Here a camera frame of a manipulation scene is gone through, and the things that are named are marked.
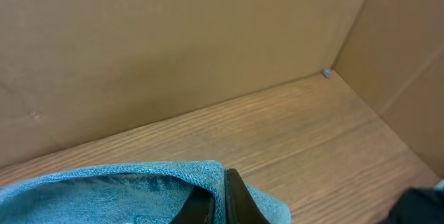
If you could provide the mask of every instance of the wooden floor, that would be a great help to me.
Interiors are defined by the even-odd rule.
[[[294,223],[375,223],[438,182],[342,81],[313,76],[0,170],[0,185],[79,166],[218,160]]]

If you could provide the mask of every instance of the black object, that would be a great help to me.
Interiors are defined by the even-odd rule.
[[[213,224],[214,206],[214,197],[209,191],[194,187],[171,224]],[[225,212],[228,224],[270,224],[236,169],[225,171]]]
[[[444,223],[444,192],[435,189],[407,189],[380,224]]]

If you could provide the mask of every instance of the blue towel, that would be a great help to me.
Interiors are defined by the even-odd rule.
[[[214,195],[225,223],[224,171],[215,161],[91,166],[0,188],[0,223],[169,223],[194,186]],[[291,222],[281,201],[247,185],[270,223]]]

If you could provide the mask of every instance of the cardboard panel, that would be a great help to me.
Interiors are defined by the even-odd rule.
[[[318,72],[362,1],[0,0],[0,80],[57,139],[22,130],[45,153]]]
[[[382,118],[444,178],[444,51]]]
[[[443,0],[367,0],[335,69],[383,113],[444,43]]]

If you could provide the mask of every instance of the cardboard wall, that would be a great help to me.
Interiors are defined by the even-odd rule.
[[[0,0],[0,166],[302,78],[363,0]]]
[[[444,177],[444,0],[367,0],[335,69]]]

